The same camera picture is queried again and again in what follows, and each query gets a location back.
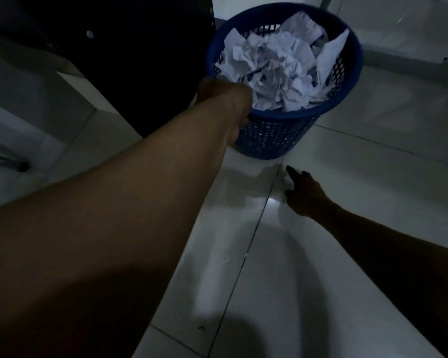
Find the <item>dark cabinet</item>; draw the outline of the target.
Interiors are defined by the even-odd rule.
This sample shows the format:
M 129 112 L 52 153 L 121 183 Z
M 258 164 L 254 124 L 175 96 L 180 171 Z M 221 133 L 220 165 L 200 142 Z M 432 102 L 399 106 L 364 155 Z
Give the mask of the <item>dark cabinet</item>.
M 212 0 L 18 2 L 141 137 L 187 109 L 205 76 Z

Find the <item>white furniture base bar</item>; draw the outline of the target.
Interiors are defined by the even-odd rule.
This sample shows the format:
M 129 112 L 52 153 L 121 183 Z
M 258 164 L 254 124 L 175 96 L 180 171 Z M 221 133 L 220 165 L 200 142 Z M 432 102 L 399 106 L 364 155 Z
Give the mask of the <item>white furniture base bar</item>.
M 448 85 L 448 59 L 430 62 L 401 56 L 382 48 L 363 45 L 364 65 Z

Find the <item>metal chair leg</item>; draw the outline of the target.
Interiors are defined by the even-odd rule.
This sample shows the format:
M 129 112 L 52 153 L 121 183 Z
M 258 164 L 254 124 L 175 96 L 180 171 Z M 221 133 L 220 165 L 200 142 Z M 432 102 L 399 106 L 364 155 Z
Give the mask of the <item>metal chair leg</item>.
M 18 172 L 27 172 L 30 164 L 26 161 L 17 161 L 8 157 L 0 156 L 0 167 Z

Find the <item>person's left forearm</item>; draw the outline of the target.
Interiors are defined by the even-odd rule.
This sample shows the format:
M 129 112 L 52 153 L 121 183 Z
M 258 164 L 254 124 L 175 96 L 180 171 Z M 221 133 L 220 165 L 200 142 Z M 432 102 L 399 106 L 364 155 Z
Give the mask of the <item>person's left forearm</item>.
M 0 207 L 0 358 L 131 358 L 248 108 L 215 98 Z

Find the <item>blue plastic mesh wastebasket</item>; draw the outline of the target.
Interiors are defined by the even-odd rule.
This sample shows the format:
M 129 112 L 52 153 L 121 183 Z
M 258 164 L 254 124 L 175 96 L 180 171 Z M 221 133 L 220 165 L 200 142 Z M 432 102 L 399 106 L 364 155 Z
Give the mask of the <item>blue plastic mesh wastebasket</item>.
M 215 78 L 220 71 L 215 63 L 223 58 L 224 39 L 232 29 L 244 36 L 251 32 L 268 35 L 296 12 L 304 11 L 324 27 L 329 37 L 348 30 L 344 48 L 333 65 L 329 98 L 317 106 L 299 111 L 260 111 L 252 109 L 251 122 L 241 128 L 236 149 L 257 159 L 271 160 L 293 149 L 316 120 L 338 106 L 352 91 L 363 68 L 363 51 L 350 27 L 336 15 L 318 7 L 301 3 L 271 3 L 247 9 L 224 22 L 215 32 L 205 59 L 207 76 Z

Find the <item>person's left hand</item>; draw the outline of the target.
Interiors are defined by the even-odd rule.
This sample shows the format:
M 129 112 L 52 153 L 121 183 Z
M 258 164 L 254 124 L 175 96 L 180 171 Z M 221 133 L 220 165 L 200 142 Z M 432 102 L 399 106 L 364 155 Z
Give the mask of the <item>person's left hand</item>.
M 197 103 L 209 102 L 211 115 L 224 123 L 227 144 L 234 144 L 240 132 L 240 119 L 251 113 L 253 91 L 243 83 L 203 78 L 197 87 Z

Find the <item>pile of crumpled white paper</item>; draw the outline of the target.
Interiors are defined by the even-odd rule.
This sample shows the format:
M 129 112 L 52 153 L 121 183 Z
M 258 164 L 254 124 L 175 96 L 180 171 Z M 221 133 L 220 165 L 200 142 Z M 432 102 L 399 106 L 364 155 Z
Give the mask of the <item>pile of crumpled white paper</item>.
M 214 64 L 217 78 L 243 83 L 252 89 L 253 109 L 295 112 L 326 102 L 341 76 L 337 61 L 349 29 L 329 39 L 327 30 L 299 11 L 274 31 L 233 28 L 224 38 Z

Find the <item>person's right forearm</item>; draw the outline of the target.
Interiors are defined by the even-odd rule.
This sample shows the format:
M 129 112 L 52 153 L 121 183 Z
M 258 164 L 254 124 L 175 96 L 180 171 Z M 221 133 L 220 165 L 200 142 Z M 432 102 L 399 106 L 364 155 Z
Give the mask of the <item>person's right forearm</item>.
M 392 230 L 329 200 L 311 204 L 309 215 L 448 358 L 448 248 Z

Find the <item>person's right hand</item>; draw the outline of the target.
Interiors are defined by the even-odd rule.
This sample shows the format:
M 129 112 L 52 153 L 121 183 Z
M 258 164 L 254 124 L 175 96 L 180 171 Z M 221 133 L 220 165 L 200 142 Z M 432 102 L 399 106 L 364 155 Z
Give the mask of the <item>person's right hand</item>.
M 299 216 L 318 221 L 330 211 L 334 204 L 320 184 L 307 171 L 286 166 L 286 172 L 293 182 L 293 189 L 285 191 L 287 205 Z

